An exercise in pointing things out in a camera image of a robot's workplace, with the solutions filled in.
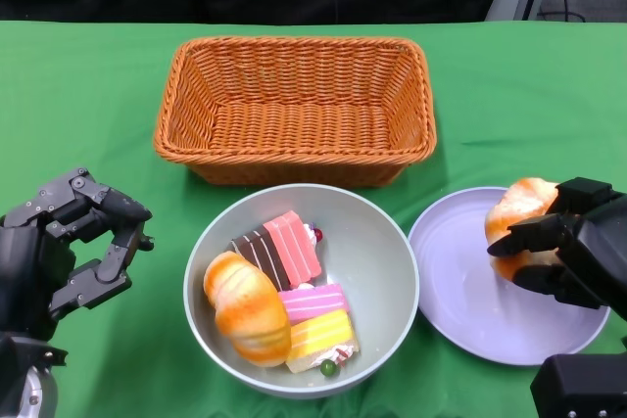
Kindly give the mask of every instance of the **cake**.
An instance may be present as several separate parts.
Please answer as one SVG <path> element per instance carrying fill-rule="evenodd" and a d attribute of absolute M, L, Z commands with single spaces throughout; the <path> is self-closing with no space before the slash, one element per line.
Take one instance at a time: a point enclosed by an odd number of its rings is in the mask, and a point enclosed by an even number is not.
<path fill-rule="evenodd" d="M 229 249 L 265 273 L 277 291 L 286 291 L 322 272 L 315 244 L 314 231 L 290 210 L 231 240 Z"/>
<path fill-rule="evenodd" d="M 339 284 L 295 289 L 278 293 L 287 309 L 290 323 L 295 325 L 333 310 L 349 311 L 344 291 Z"/>
<path fill-rule="evenodd" d="M 346 310 L 339 309 L 292 326 L 292 348 L 285 361 L 293 373 L 317 367 L 339 351 L 349 358 L 360 350 Z"/>

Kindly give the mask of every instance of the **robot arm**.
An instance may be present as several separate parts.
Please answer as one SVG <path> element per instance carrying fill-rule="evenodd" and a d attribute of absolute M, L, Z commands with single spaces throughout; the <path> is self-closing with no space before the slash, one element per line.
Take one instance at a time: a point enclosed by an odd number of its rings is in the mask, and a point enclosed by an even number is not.
<path fill-rule="evenodd" d="M 586 178 L 562 183 L 557 190 L 546 215 L 510 226 L 511 233 L 488 253 L 557 249 L 562 265 L 523 267 L 513 282 L 559 302 L 609 305 L 627 320 L 627 196 Z M 548 358 L 531 386 L 540 417 L 627 418 L 625 371 L 625 353 Z"/>
<path fill-rule="evenodd" d="M 152 214 L 78 168 L 41 187 L 0 218 L 0 416 L 23 408 L 30 372 L 64 365 L 66 352 L 48 342 L 73 310 L 93 308 L 131 286 L 126 269 L 136 252 L 151 251 L 144 223 Z M 70 244 L 111 231 L 102 259 L 74 269 Z"/>

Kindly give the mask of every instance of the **toy bread roll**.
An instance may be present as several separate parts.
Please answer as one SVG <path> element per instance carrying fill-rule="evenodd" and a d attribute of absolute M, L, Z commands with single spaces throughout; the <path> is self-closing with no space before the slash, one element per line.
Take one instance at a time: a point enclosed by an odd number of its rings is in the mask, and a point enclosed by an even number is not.
<path fill-rule="evenodd" d="M 514 183 L 486 216 L 485 230 L 488 244 L 492 245 L 509 234 L 507 228 L 512 224 L 528 217 L 544 215 L 556 197 L 555 183 L 542 178 L 522 178 Z M 523 266 L 555 263 L 561 263 L 555 251 L 532 254 L 525 250 L 514 256 L 492 259 L 495 271 L 508 281 L 511 281 L 516 271 Z"/>
<path fill-rule="evenodd" d="M 287 312 L 271 281 L 241 255 L 225 252 L 205 273 L 216 325 L 249 362 L 277 366 L 292 347 Z"/>

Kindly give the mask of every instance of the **white bowl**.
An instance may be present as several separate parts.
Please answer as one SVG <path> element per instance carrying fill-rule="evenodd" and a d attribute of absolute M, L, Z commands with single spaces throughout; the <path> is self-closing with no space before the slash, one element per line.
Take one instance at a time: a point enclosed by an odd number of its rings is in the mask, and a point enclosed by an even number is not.
<path fill-rule="evenodd" d="M 313 284 L 342 285 L 360 342 L 361 351 L 333 378 L 317 369 L 292 374 L 285 365 L 263 369 L 248 363 L 218 332 L 203 292 L 205 270 L 229 240 L 290 209 L 324 233 L 316 248 L 323 271 Z M 383 210 L 345 190 L 296 184 L 244 198 L 207 227 L 187 263 L 183 300 L 196 340 L 221 368 L 261 392 L 303 399 L 346 391 L 381 367 L 410 329 L 418 287 L 410 245 Z"/>

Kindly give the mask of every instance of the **green candy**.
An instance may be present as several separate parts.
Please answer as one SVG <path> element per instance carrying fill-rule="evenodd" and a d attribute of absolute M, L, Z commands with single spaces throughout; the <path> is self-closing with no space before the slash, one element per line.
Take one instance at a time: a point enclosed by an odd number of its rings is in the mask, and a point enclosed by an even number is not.
<path fill-rule="evenodd" d="M 320 372 L 324 377 L 331 377 L 337 372 L 337 364 L 330 359 L 324 359 L 320 364 Z"/>

